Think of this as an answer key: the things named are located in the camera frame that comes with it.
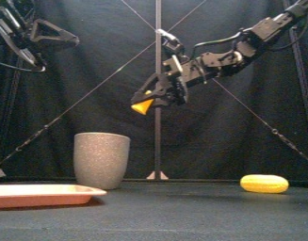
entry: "gray ceramic cup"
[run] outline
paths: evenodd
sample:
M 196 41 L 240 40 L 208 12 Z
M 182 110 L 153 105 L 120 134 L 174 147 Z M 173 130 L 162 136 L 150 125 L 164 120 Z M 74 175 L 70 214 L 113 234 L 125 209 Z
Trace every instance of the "gray ceramic cup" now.
M 104 190 L 120 186 L 126 169 L 129 137 L 88 132 L 74 136 L 77 183 Z

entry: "metal pole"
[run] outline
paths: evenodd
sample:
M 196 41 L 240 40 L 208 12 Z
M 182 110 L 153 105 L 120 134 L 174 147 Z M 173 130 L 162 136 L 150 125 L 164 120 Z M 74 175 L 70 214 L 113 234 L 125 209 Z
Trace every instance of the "metal pole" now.
M 289 0 L 282 0 L 282 7 L 284 9 L 288 8 L 292 5 Z M 289 38 L 290 42 L 294 42 L 297 39 L 297 32 L 296 29 L 292 27 L 289 30 Z M 296 42 L 292 45 L 293 55 L 294 55 L 294 62 L 297 67 L 297 80 L 298 80 L 298 86 L 300 86 L 300 92 L 301 92 L 301 98 L 302 98 L 302 104 L 305 109 L 305 115 L 306 115 L 306 122 L 308 122 L 308 80 L 304 70 L 304 63 L 301 59 L 301 52 L 298 47 L 298 42 Z
M 161 0 L 156 0 L 156 29 L 161 28 Z M 156 33 L 156 73 L 161 73 L 161 37 Z M 154 180 L 161 180 L 161 108 L 154 109 Z

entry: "pink tray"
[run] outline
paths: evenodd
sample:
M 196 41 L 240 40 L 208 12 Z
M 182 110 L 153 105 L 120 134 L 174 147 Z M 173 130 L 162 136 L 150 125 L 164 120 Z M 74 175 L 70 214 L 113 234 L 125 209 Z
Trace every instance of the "pink tray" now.
M 82 185 L 0 185 L 0 208 L 82 204 L 105 194 Z

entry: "black backdrop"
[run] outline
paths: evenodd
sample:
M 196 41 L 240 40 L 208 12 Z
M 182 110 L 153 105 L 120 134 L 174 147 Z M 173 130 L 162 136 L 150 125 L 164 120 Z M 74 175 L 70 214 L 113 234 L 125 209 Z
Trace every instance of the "black backdrop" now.
M 201 2 L 164 0 L 162 29 Z M 73 138 L 80 132 L 130 137 L 125 178 L 145 178 L 154 169 L 154 111 L 142 116 L 129 108 L 133 92 L 154 72 L 154 8 L 153 0 L 37 2 L 38 17 L 73 32 L 80 45 L 43 53 L 47 71 L 42 74 L 17 76 L 0 68 L 0 158 L 100 87 L 3 163 L 7 176 L 73 177 Z M 278 0 L 206 1 L 170 33 L 189 54 L 197 42 L 233 35 L 281 10 Z M 285 35 L 278 45 L 288 39 Z M 308 33 L 301 50 L 308 75 Z M 13 62 L 3 48 L 0 59 Z M 218 81 L 308 155 L 308 120 L 292 51 L 264 54 L 241 73 Z M 189 89 L 188 104 L 162 109 L 161 170 L 174 179 L 238 179 L 248 173 L 272 173 L 308 180 L 306 161 L 212 81 Z

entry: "yellow donut-shaped toy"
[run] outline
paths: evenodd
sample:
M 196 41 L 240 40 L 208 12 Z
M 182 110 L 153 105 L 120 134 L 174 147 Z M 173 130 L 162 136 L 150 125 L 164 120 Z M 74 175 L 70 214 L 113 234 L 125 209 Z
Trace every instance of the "yellow donut-shaped toy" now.
M 280 176 L 250 174 L 240 179 L 240 186 L 249 192 L 281 193 L 286 191 L 289 183 Z

